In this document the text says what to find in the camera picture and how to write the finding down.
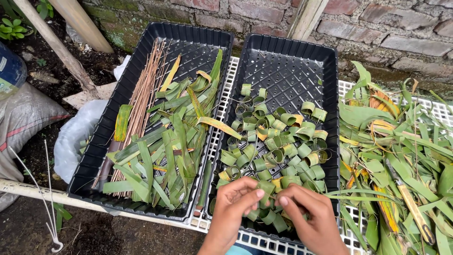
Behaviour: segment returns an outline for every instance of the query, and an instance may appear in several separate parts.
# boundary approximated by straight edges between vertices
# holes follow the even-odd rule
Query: human hand
[[[294,223],[302,243],[317,255],[346,255],[333,214],[332,203],[326,196],[291,183],[277,194],[275,205],[281,205]],[[303,215],[308,213],[308,220]]]
[[[258,181],[242,177],[219,188],[211,226],[198,255],[223,255],[236,242],[242,215],[256,210],[264,196],[264,190],[255,190],[257,185]]]

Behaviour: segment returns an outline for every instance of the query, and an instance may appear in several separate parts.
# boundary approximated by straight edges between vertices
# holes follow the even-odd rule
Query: leaf pile
[[[453,129],[414,100],[416,80],[412,93],[406,90],[409,79],[401,84],[401,91],[392,95],[399,98],[395,104],[360,63],[353,63],[360,78],[338,103],[340,193],[350,195],[337,196],[344,199],[345,232],[349,228],[365,250],[371,247],[377,254],[452,254]],[[435,234],[434,244],[421,236],[386,160]],[[344,205],[365,213],[369,246]]]
[[[222,50],[219,49],[210,74],[198,71],[200,76],[193,83],[189,78],[179,83],[171,82],[179,60],[180,56],[155,93],[156,98],[166,101],[147,111],[151,113],[149,126],[160,127],[143,137],[133,135],[130,145],[107,154],[114,163],[113,168],[121,171],[126,180],[104,184],[103,193],[130,191],[133,201],[171,210],[188,203],[207,136],[207,126],[198,124],[198,119],[212,115],[220,81]],[[116,141],[123,141],[130,128],[131,107],[122,105],[120,108]]]
[[[257,188],[265,191],[257,210],[251,211],[247,218],[252,221],[272,224],[278,233],[292,230],[293,223],[281,206],[274,206],[275,194],[296,183],[319,193],[326,191],[323,178],[324,170],[320,163],[327,161],[327,132],[316,130],[313,122],[304,121],[300,114],[290,114],[282,107],[269,113],[265,104],[267,91],[260,88],[258,96],[250,96],[251,84],[243,84],[244,96],[236,107],[236,120],[231,127],[207,117],[199,123],[206,123],[230,135],[228,149],[221,150],[220,161],[223,171],[219,173],[217,188],[247,175],[259,180]],[[327,112],[316,108],[312,102],[305,102],[301,112],[314,121],[324,121]],[[264,142],[267,153],[258,155],[257,142]],[[280,166],[280,173],[273,174],[270,169]],[[214,208],[212,200],[210,211]]]

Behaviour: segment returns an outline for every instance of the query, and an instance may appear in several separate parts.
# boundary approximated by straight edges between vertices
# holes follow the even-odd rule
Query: fingernail
[[[281,198],[279,198],[279,202],[282,206],[285,206],[288,204],[288,199],[285,196],[282,196]]]
[[[257,196],[257,197],[264,197],[264,190],[258,189],[258,190],[256,191],[256,196]]]

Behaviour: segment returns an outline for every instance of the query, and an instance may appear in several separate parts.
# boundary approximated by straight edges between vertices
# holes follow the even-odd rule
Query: soil
[[[94,84],[104,85],[116,81],[111,70],[120,64],[120,58],[126,56],[125,51],[117,47],[113,47],[115,54],[84,50],[84,47],[74,44],[67,36],[66,22],[56,11],[55,16],[48,17],[46,21],[71,54],[80,61]],[[77,113],[77,110],[65,103],[63,98],[81,92],[80,84],[39,33],[2,43],[19,56],[23,56],[23,52],[32,54],[33,58],[26,61],[29,74],[46,72],[60,80],[58,84],[52,84],[31,76],[27,78],[30,84],[62,105],[71,115]],[[46,64],[40,66],[36,61],[38,59],[44,59]],[[58,132],[66,121],[62,120],[45,127],[33,136],[19,153],[40,186],[48,186],[43,141],[47,140],[48,157],[52,159]],[[19,161],[16,161],[16,164],[21,171],[24,170]],[[52,177],[51,181],[53,188],[66,190],[67,184],[63,180]],[[25,176],[24,182],[32,183],[31,177]],[[63,229],[58,235],[65,245],[60,253],[63,255],[196,254],[204,239],[204,234],[192,230],[121,216],[114,217],[107,213],[77,207],[65,208],[73,218],[69,221],[63,220]],[[52,244],[52,238],[45,225],[47,221],[47,213],[42,202],[29,197],[20,197],[13,205],[0,212],[0,254],[51,254],[51,248],[55,248],[55,245]]]

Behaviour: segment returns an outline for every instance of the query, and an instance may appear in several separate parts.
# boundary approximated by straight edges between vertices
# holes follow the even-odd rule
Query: white pvc pipe
[[[40,188],[41,188],[42,194],[44,195],[44,199],[47,201],[50,201],[50,197],[52,196],[52,199],[55,203],[65,204],[68,206],[80,207],[80,208],[94,210],[94,211],[107,212],[102,206],[94,205],[92,203],[81,201],[81,200],[78,200],[75,198],[70,198],[67,196],[66,192],[64,192],[64,191],[52,189],[52,193],[51,193],[50,189],[48,189],[48,188],[44,188],[44,187],[40,187]],[[17,194],[17,195],[21,195],[21,196],[28,196],[28,197],[37,198],[37,199],[43,198],[39,192],[39,189],[35,185],[21,183],[18,181],[0,179],[0,191]],[[138,215],[138,214],[134,214],[134,213],[124,212],[124,211],[119,212],[118,215],[124,216],[124,217],[129,217],[129,218],[134,218],[134,219],[138,219],[138,220],[143,220],[143,221],[151,221],[154,223],[160,223],[160,224],[190,229],[187,225],[181,224],[179,222],[166,221],[164,219],[153,218],[153,217],[148,217],[148,216],[144,216],[144,215]]]

